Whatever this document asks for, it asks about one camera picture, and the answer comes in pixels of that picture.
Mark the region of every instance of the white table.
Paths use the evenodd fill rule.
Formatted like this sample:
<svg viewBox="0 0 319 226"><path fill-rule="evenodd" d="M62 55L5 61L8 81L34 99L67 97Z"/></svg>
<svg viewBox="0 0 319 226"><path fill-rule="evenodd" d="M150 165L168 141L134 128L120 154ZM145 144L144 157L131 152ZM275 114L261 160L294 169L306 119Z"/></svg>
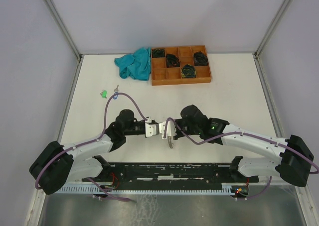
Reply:
<svg viewBox="0 0 319 226"><path fill-rule="evenodd" d="M129 94L145 116L157 122L167 117L180 118L187 105L196 105L207 117L216 117L256 133L275 136L259 76L252 54L209 54L212 82L205 84L152 86L151 82L121 79L114 58L122 55L86 55L75 88L61 143L78 142L101 133L104 107L100 95L107 90ZM123 109L134 111L124 96L112 100L107 124ZM185 137L168 147L161 136L144 138L127 136L127 143L114 152L104 154L107 161L122 162L231 162L238 155L258 157L249 151L218 144L194 145Z"/></svg>

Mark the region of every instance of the gray wall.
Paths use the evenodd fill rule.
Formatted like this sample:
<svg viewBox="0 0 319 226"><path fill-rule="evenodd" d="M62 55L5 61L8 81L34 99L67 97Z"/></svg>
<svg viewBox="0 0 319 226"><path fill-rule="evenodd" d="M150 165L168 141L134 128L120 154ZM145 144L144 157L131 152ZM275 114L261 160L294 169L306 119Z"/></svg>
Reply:
<svg viewBox="0 0 319 226"><path fill-rule="evenodd" d="M30 165L57 138L76 58L42 0L0 0L0 222L23 225Z"/></svg>
<svg viewBox="0 0 319 226"><path fill-rule="evenodd" d="M283 0L54 0L81 53L205 44L254 52Z"/></svg>
<svg viewBox="0 0 319 226"><path fill-rule="evenodd" d="M262 54L286 136L301 136L319 164L319 0L293 0ZM319 206L319 177L309 177Z"/></svg>

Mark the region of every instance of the teal cloth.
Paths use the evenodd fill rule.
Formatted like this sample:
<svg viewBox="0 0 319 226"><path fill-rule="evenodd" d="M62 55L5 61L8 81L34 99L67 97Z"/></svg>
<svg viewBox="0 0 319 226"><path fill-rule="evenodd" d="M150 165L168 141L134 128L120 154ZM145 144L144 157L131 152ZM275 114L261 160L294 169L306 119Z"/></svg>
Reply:
<svg viewBox="0 0 319 226"><path fill-rule="evenodd" d="M147 81L151 73L151 48L140 48L133 54L114 59L119 67L120 77Z"/></svg>

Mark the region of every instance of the wooden box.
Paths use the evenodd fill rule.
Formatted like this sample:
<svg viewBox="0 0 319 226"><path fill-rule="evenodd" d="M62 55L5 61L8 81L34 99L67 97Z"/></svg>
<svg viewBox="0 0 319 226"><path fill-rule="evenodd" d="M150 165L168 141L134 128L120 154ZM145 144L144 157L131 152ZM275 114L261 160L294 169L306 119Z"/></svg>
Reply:
<svg viewBox="0 0 319 226"><path fill-rule="evenodd" d="M154 49L164 49L165 57L153 57ZM211 72L209 64L207 66L195 66L195 78L182 78L181 69L186 64L194 66L194 53L199 51L203 52L207 56L206 47L204 45L152 48L152 85L210 83ZM174 54L179 58L179 67L167 67L166 55L168 53Z"/></svg>

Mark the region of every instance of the gray floor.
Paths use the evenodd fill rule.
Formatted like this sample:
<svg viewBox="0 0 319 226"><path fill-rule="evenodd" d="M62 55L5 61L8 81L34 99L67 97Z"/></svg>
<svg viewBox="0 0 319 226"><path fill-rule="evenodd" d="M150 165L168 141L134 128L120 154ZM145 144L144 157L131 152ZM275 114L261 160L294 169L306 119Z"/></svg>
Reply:
<svg viewBox="0 0 319 226"><path fill-rule="evenodd" d="M262 190L251 186L250 194ZM135 202L98 201L88 195L46 197L40 226L302 226L293 186L271 186L257 199L230 196L126 195Z"/></svg>

